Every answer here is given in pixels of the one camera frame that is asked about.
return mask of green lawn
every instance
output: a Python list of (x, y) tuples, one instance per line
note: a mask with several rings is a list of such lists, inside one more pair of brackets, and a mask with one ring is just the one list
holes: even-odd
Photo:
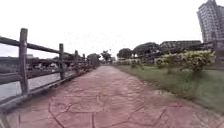
[(166, 69), (145, 66), (131, 69), (130, 66), (116, 66), (118, 69), (153, 83), (179, 97), (190, 99), (206, 108), (224, 113), (224, 72), (206, 70), (199, 79), (192, 77), (190, 71), (175, 69), (167, 74)]

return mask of building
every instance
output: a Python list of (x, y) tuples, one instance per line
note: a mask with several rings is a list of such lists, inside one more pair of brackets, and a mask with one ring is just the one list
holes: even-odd
[(204, 42), (214, 38), (224, 38), (224, 7), (215, 0), (208, 0), (197, 12)]
[(185, 48), (192, 45), (201, 44), (200, 40), (183, 40), (183, 41), (164, 41), (160, 44), (163, 51), (169, 51), (175, 48)]

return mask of paved walkway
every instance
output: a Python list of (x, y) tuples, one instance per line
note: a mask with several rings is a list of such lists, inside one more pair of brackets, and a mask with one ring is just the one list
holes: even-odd
[(224, 119), (102, 66), (10, 115), (12, 128), (224, 128)]

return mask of water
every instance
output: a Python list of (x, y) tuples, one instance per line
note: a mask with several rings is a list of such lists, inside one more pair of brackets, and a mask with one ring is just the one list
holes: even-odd
[[(68, 77), (73, 75), (74, 73), (75, 73), (74, 71), (68, 71), (65, 73), (65, 76)], [(37, 87), (41, 87), (43, 85), (55, 82), (57, 80), (60, 80), (59, 73), (32, 78), (28, 80), (29, 89), (35, 89)], [(8, 97), (15, 96), (18, 94), (21, 94), (19, 81), (0, 85), (0, 100), (6, 99)]]

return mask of tall building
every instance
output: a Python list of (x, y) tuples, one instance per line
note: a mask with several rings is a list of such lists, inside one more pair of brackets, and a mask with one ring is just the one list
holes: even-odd
[(208, 0), (197, 12), (204, 42), (224, 38), (224, 7), (215, 0)]

